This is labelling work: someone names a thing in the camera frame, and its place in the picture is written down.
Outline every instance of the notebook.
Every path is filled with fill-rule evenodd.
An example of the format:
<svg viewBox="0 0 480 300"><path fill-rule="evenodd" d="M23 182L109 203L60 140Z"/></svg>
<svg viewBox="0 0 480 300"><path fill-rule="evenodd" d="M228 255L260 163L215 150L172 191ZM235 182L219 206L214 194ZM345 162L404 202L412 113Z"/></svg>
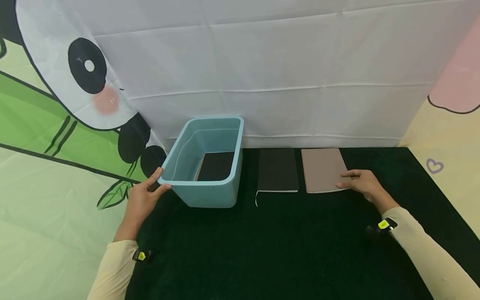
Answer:
<svg viewBox="0 0 480 300"><path fill-rule="evenodd" d="M337 192L337 182L349 182L350 177L341 177L347 171L338 148L302 149L301 159L307 193Z"/></svg>
<svg viewBox="0 0 480 300"><path fill-rule="evenodd" d="M298 192L294 149L260 149L258 192Z"/></svg>
<svg viewBox="0 0 480 300"><path fill-rule="evenodd" d="M195 181L221 181L232 170L235 152L205 153L198 167Z"/></svg>

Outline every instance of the purple heart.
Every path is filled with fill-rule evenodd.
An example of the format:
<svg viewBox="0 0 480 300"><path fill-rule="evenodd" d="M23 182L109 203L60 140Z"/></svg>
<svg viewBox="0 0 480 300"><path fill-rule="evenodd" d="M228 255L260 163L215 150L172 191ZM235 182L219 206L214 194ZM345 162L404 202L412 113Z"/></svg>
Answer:
<svg viewBox="0 0 480 300"><path fill-rule="evenodd" d="M437 162L433 158L427 159L427 169L432 174L437 174L444 169L444 164L442 162Z"/></svg>

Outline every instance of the pink cheek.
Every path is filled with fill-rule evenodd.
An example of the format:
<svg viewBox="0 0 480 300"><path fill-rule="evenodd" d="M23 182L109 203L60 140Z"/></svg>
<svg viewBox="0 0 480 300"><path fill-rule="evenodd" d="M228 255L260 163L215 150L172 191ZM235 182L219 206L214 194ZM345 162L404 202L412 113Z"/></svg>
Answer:
<svg viewBox="0 0 480 300"><path fill-rule="evenodd" d="M119 95L112 87L106 85L98 94L92 97L95 109L102 115L112 115L119 110Z"/></svg>

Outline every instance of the beige sleeve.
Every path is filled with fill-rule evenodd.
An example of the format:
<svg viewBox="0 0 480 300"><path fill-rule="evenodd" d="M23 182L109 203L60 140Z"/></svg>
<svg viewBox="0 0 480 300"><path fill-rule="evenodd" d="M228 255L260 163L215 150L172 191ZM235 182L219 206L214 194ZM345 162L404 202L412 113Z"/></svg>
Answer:
<svg viewBox="0 0 480 300"><path fill-rule="evenodd" d="M382 218L398 226L390 234L408 254L435 300L480 299L480 288L404 208L388 210Z"/></svg>
<svg viewBox="0 0 480 300"><path fill-rule="evenodd" d="M108 244L87 300L125 299L127 286L135 267L132 257L137 249L138 245L134 240L121 240Z"/></svg>

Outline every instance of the table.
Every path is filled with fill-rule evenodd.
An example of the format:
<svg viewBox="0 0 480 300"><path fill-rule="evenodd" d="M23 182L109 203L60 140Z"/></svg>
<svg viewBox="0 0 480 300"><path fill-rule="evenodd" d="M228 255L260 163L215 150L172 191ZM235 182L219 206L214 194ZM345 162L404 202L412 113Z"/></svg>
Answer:
<svg viewBox="0 0 480 300"><path fill-rule="evenodd" d="M139 233L155 251L137 263L126 299L431 299L390 237L372 242L380 220L361 194L307 194L300 150L298 193L255 193L258 149L244 149L237 204L187 207L173 192ZM480 241L407 148L341 149L348 169L370 169L480 283Z"/></svg>

